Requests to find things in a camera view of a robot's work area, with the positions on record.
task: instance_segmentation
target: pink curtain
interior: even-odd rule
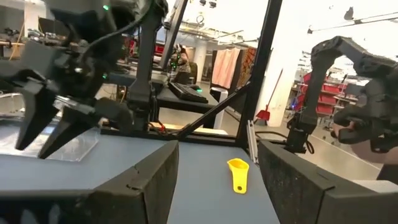
[[[217,51],[217,57],[213,66],[213,76],[211,82],[224,88],[231,87],[232,77],[235,71],[236,59],[240,50],[226,49]]]

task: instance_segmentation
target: person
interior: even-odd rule
[[[176,76],[174,82],[188,85],[191,77],[191,67],[189,65],[189,58],[187,50],[181,44],[174,47],[174,53],[171,56],[171,61],[177,64]]]
[[[333,124],[333,131],[336,133],[336,136],[338,136],[338,131],[342,128],[353,129],[354,123],[350,122],[349,126],[347,127]],[[387,153],[376,153],[372,152],[370,140],[367,140],[357,144],[352,144],[351,148],[360,159],[365,161],[387,165],[398,164],[398,146],[392,148]]]

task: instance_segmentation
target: red dustpan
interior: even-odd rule
[[[276,87],[278,86],[278,83],[279,83],[280,77],[282,76],[283,71],[284,71],[283,69],[280,71],[280,74],[279,74],[278,80],[276,81],[274,90],[272,91],[271,97],[269,98],[268,104],[266,105],[266,110],[260,110],[260,112],[257,114],[258,119],[261,119],[264,121],[269,121],[269,117],[271,116],[271,113],[268,111],[268,106],[272,100],[272,97],[274,96]]]

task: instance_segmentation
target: yellow measuring spoon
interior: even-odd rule
[[[238,194],[245,194],[248,186],[249,164],[239,158],[231,159],[227,164],[232,172],[234,191]]]

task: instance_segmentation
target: clear plastic sheet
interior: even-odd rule
[[[56,123],[47,126],[40,133],[32,144],[23,151],[15,149],[18,137],[21,118],[10,116],[0,116],[0,154],[13,156],[37,157],[47,138],[55,129]],[[91,129],[75,139],[72,139],[66,145],[61,147],[47,159],[59,161],[81,161],[98,142],[100,136],[99,129]]]

